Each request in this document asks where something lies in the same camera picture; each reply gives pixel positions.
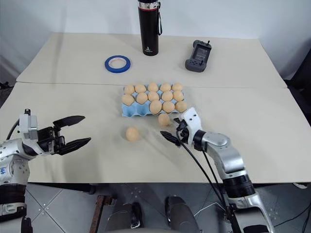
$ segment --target table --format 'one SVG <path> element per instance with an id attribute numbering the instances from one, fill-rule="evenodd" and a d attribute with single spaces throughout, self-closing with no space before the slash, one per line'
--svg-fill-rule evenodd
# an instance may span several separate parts
<path id="1" fill-rule="evenodd" d="M 311 181 L 311 128 L 288 89 L 186 87 L 184 91 L 204 130 L 231 138 L 254 183 Z M 121 95 L 118 85 L 16 83 L 0 110 L 0 140 L 26 107 L 37 115 L 40 129 L 59 118 L 84 115 L 83 121 L 61 133 L 67 142 L 92 140 L 73 153 L 30 161 L 30 182 L 206 182 L 191 157 L 160 135 L 163 128 L 157 117 L 121 117 Z M 128 126 L 140 130 L 141 140 L 125 140 Z M 165 130 L 174 132 L 174 127 Z M 205 164 L 202 155 L 195 154 Z"/>
<path id="2" fill-rule="evenodd" d="M 185 69 L 194 40 L 210 40 L 212 51 L 202 73 Z M 122 74 L 104 68 L 113 55 L 132 62 Z M 17 79 L 26 83 L 137 84 L 181 82 L 197 87 L 286 88 L 257 39 L 160 36 L 159 54 L 141 51 L 140 35 L 53 33 Z"/>

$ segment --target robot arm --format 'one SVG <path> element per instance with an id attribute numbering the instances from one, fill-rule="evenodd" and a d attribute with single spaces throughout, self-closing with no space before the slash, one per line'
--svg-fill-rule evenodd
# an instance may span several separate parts
<path id="1" fill-rule="evenodd" d="M 181 132 L 181 142 L 205 151 L 214 160 L 218 174 L 223 180 L 229 204 L 229 220 L 235 233 L 274 233 L 273 225 L 262 204 L 259 194 L 250 181 L 239 152 L 232 146 L 230 138 L 202 130 L 201 120 L 194 108 L 188 109 L 175 119 Z M 181 142 L 168 132 L 161 134 L 177 146 Z"/>
<path id="2" fill-rule="evenodd" d="M 38 130 L 36 116 L 26 109 L 19 117 L 21 138 L 7 138 L 0 143 L 0 228 L 5 229 L 4 232 L 32 232 L 30 219 L 25 218 L 27 206 L 24 195 L 30 175 L 28 161 L 37 155 L 64 155 L 88 143 L 91 138 L 66 144 L 65 138 L 60 135 L 62 127 L 79 123 L 84 118 L 66 117 L 54 121 L 53 127 Z"/>

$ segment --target painter's tape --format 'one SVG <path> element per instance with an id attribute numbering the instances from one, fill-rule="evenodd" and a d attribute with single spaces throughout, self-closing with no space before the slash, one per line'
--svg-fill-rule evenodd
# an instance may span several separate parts
<path id="1" fill-rule="evenodd" d="M 115 61 L 115 60 L 123 60 L 125 61 L 125 66 L 121 67 L 121 68 L 113 68 L 110 66 L 110 64 Z M 127 71 L 131 66 L 131 61 L 130 59 L 128 59 L 125 56 L 122 55 L 115 55 L 112 57 L 109 57 L 106 61 L 105 61 L 105 67 L 108 71 L 112 72 L 112 73 L 123 73 L 125 71 Z"/>

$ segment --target device screen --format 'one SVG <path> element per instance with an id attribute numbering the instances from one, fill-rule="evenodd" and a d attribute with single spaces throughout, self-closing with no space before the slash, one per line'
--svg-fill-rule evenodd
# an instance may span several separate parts
<path id="1" fill-rule="evenodd" d="M 206 48 L 203 48 L 201 46 L 197 46 L 196 52 L 194 54 L 194 59 L 199 60 L 199 61 L 204 61 L 208 55 L 209 50 Z"/>

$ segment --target egg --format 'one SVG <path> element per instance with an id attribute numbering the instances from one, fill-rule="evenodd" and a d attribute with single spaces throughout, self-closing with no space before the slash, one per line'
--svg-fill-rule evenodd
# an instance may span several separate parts
<path id="1" fill-rule="evenodd" d="M 183 89 L 183 85 L 180 83 L 174 83 L 172 86 L 173 91 L 181 91 Z"/>
<path id="2" fill-rule="evenodd" d="M 158 114 L 162 109 L 162 104 L 160 101 L 154 100 L 151 102 L 149 109 L 153 114 Z"/>
<path id="3" fill-rule="evenodd" d="M 154 91 L 154 92 L 157 92 L 159 90 L 157 84 L 155 82 L 151 82 L 149 85 L 148 85 L 148 91 Z"/>
<path id="4" fill-rule="evenodd" d="M 175 108 L 175 105 L 170 101 L 164 102 L 162 104 L 162 109 L 166 113 L 171 113 L 174 110 L 174 108 Z"/>
<path id="5" fill-rule="evenodd" d="M 126 104 L 127 106 L 131 106 L 134 103 L 134 98 L 131 95 L 125 94 L 122 96 L 122 103 Z"/>
<path id="6" fill-rule="evenodd" d="M 173 98 L 177 102 L 184 100 L 184 94 L 181 91 L 174 91 Z"/>
<path id="7" fill-rule="evenodd" d="M 136 96 L 136 102 L 140 104 L 144 104 L 148 99 L 148 96 L 146 93 L 141 92 Z"/>
<path id="8" fill-rule="evenodd" d="M 164 83 L 161 85 L 160 90 L 163 92 L 170 91 L 171 85 L 169 83 Z"/>
<path id="9" fill-rule="evenodd" d="M 171 123 L 170 117 L 167 113 L 161 113 L 158 117 L 160 126 L 168 126 Z"/>
<path id="10" fill-rule="evenodd" d="M 173 94 L 170 91 L 163 92 L 161 99 L 164 101 L 171 101 L 173 99 Z"/>
<path id="11" fill-rule="evenodd" d="M 148 93 L 148 100 L 150 101 L 159 100 L 159 95 L 157 94 L 157 92 L 150 91 Z"/>
<path id="12" fill-rule="evenodd" d="M 146 87 L 143 84 L 137 84 L 135 86 L 135 91 L 137 93 L 145 92 L 146 91 Z"/>
<path id="13" fill-rule="evenodd" d="M 176 109 L 178 112 L 182 113 L 182 112 L 186 111 L 186 109 L 187 109 L 187 103 L 184 102 L 184 101 L 177 102 L 176 105 L 175 105 L 175 109 Z"/>
<path id="14" fill-rule="evenodd" d="M 124 88 L 124 93 L 128 95 L 132 95 L 134 93 L 135 89 L 133 85 L 126 85 Z"/>
<path id="15" fill-rule="evenodd" d="M 125 136 L 127 140 L 134 142 L 139 138 L 139 132 L 135 127 L 129 127 L 125 132 Z"/>

